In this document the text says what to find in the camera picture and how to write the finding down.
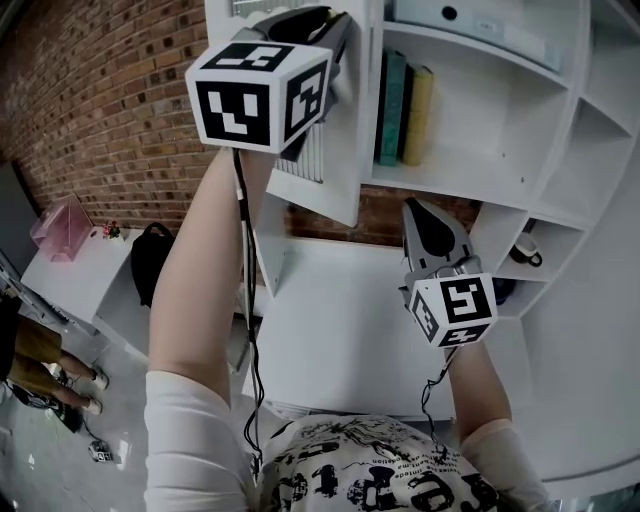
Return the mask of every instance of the black wire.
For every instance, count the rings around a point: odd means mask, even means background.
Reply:
[[[262,406],[262,402],[264,401],[265,393],[264,386],[262,384],[262,379],[260,378],[259,372],[259,363],[260,363],[260,353],[258,351],[258,345],[256,343],[256,331],[255,331],[255,319],[253,316],[253,309],[255,305],[255,295],[256,295],[256,286],[257,286],[257,251],[256,251],[256,241],[253,234],[253,227],[251,225],[251,216],[249,214],[249,196],[247,195],[247,186],[244,181],[244,172],[242,169],[242,161],[240,159],[240,151],[238,149],[233,150],[233,163],[236,170],[236,176],[238,178],[238,184],[240,186],[240,190],[242,191],[243,199],[239,201],[240,206],[240,219],[245,223],[245,229],[247,231],[247,242],[248,242],[248,257],[243,262],[243,264],[247,267],[249,273],[250,283],[245,283],[246,290],[245,293],[249,294],[249,311],[245,311],[244,315],[247,319],[247,337],[249,343],[253,345],[253,354],[254,356],[251,359],[251,365],[253,367],[253,373],[255,374],[256,384],[257,384],[257,396],[256,398],[256,407],[254,411],[247,419],[247,423],[244,426],[244,438],[249,443],[249,446],[257,453],[257,456],[254,456],[252,471],[254,475],[257,476],[260,466],[262,465],[262,450],[258,445],[257,439],[254,440],[251,437],[251,426],[254,421],[256,421],[256,416],[258,413],[258,409]]]
[[[91,437],[93,437],[96,441],[104,443],[104,441],[102,439],[100,439],[99,437],[93,435],[91,430],[89,430],[89,427],[87,426],[87,420],[85,420],[84,417],[82,418],[82,424],[84,425],[84,429],[87,431],[87,434],[89,434]]]
[[[438,376],[438,378],[436,380],[427,379],[427,384],[422,389],[422,398],[420,400],[420,403],[422,405],[422,412],[427,416],[427,419],[429,420],[429,430],[430,430],[429,436],[431,437],[431,440],[436,445],[436,450],[440,449],[440,456],[436,458],[436,462],[438,464],[442,464],[446,461],[448,449],[445,444],[438,441],[438,436],[436,436],[436,432],[435,432],[436,430],[435,423],[433,422],[433,418],[431,417],[431,414],[429,414],[429,411],[427,411],[427,402],[429,402],[429,398],[431,398],[431,391],[433,390],[433,388],[435,388],[438,384],[442,382],[445,375],[449,371],[449,367],[453,362],[453,358],[456,355],[458,348],[459,347],[455,347],[449,354],[449,357],[446,358],[444,367],[442,368],[442,371],[440,372],[440,375]]]

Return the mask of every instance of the teal book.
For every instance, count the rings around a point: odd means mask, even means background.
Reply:
[[[381,125],[378,126],[380,132],[379,162],[380,165],[395,166],[398,157],[407,59],[392,48],[385,48],[383,60],[385,86],[381,88],[381,92],[384,91],[384,110]]]

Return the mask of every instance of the person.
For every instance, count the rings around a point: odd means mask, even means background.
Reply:
[[[256,225],[274,157],[240,154]],[[551,510],[482,342],[461,348],[449,370],[460,452],[387,417],[307,416],[264,446],[254,484],[225,347],[242,254],[234,172],[232,152],[220,150],[155,290],[147,510]]]
[[[89,368],[73,354],[62,349],[62,337],[29,318],[18,315],[17,309],[3,300],[0,317],[3,320],[3,365],[7,368],[0,374],[18,386],[76,408],[98,415],[102,404],[90,397],[82,396],[58,382],[42,363],[59,364],[66,372],[85,377],[100,390],[109,385],[108,377],[98,368]]]

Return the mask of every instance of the white sleeve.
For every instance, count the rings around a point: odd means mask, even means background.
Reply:
[[[467,459],[500,494],[521,510],[555,510],[509,420],[496,420],[471,434],[460,447]]]
[[[149,372],[144,416],[147,510],[248,510],[253,482],[222,398],[185,377]]]

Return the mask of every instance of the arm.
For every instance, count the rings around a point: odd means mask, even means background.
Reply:
[[[511,423],[509,399],[484,342],[459,349],[449,378],[462,455],[516,509],[554,510]]]
[[[460,443],[494,420],[511,420],[511,406],[484,342],[458,349],[449,379]]]
[[[256,225],[275,156],[241,152]],[[151,310],[149,369],[187,377],[229,403],[226,345],[242,266],[231,150],[207,170],[160,274]]]

